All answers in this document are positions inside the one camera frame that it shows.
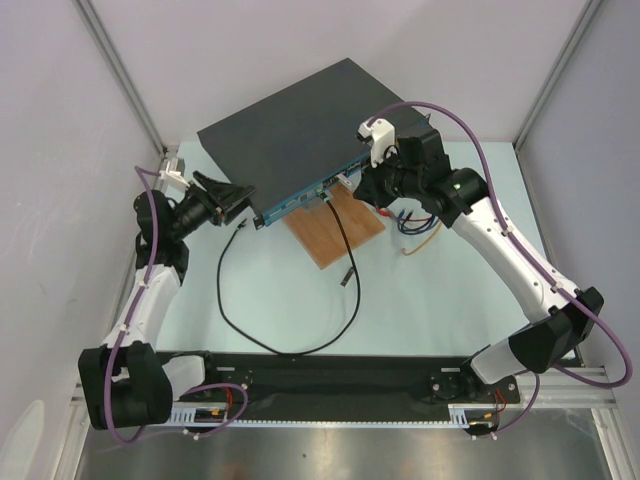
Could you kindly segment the silver SFP module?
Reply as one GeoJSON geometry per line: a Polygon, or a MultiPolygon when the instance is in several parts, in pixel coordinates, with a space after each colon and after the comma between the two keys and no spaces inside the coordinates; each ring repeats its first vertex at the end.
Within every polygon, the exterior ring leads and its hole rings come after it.
{"type": "Polygon", "coordinates": [[[351,192],[354,191],[354,184],[346,175],[340,173],[336,176],[336,178],[346,189],[351,192]]]}
{"type": "Polygon", "coordinates": [[[349,270],[346,272],[346,274],[344,275],[343,279],[340,282],[340,285],[342,287],[346,287],[346,285],[349,283],[351,277],[353,276],[354,271],[355,271],[354,267],[350,267],[349,268],[349,270]]]}

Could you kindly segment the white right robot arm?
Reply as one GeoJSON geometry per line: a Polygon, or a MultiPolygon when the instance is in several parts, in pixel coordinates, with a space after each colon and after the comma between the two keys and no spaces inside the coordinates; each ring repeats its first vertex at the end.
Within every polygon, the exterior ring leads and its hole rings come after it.
{"type": "Polygon", "coordinates": [[[524,370],[544,373],[588,337],[591,317],[604,305],[601,294],[593,287],[579,289],[522,240],[502,208],[492,204],[485,180],[470,168],[452,167],[436,129],[419,127],[399,137],[389,121],[379,119],[362,123],[358,137],[369,144],[370,155],[354,197],[376,208],[398,198],[419,201],[485,259],[529,322],[468,359],[460,377],[466,398],[484,401],[498,381],[524,370]],[[517,240],[521,249],[513,244],[517,240]]]}

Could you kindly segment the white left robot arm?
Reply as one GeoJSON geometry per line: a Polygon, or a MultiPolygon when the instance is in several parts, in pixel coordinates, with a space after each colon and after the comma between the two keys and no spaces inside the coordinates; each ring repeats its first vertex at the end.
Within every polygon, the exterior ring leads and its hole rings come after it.
{"type": "Polygon", "coordinates": [[[254,189],[214,180],[200,172],[187,181],[175,170],[160,179],[183,193],[171,201],[148,183],[133,202],[135,277],[116,324],[102,343],[81,352],[78,370],[92,426],[97,430],[159,425],[175,401],[191,393],[214,397],[219,374],[202,356],[164,361],[156,351],[162,323],[182,287],[189,264],[185,239],[202,225],[226,226],[249,204],[254,189]]]}

